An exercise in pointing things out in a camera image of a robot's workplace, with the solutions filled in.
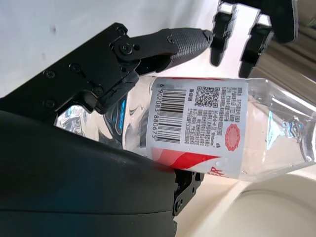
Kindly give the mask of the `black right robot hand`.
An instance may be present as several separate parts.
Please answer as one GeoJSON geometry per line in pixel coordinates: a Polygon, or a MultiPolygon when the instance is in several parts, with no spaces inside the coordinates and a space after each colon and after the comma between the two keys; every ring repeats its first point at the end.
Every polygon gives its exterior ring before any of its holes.
{"type": "Polygon", "coordinates": [[[189,61],[212,40],[197,28],[130,38],[114,23],[1,98],[1,236],[175,236],[174,217],[203,174],[155,164],[56,122],[74,105],[113,111],[140,76],[189,61]]]}

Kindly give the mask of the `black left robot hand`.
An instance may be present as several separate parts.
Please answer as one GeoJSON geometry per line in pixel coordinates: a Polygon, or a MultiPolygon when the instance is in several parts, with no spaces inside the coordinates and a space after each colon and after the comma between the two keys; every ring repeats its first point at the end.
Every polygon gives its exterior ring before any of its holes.
{"type": "Polygon", "coordinates": [[[223,59],[237,15],[236,6],[242,4],[259,10],[249,39],[240,58],[238,76],[248,78],[273,38],[280,44],[296,40],[298,11],[295,0],[221,0],[213,18],[213,41],[210,64],[218,67],[223,59]]]}

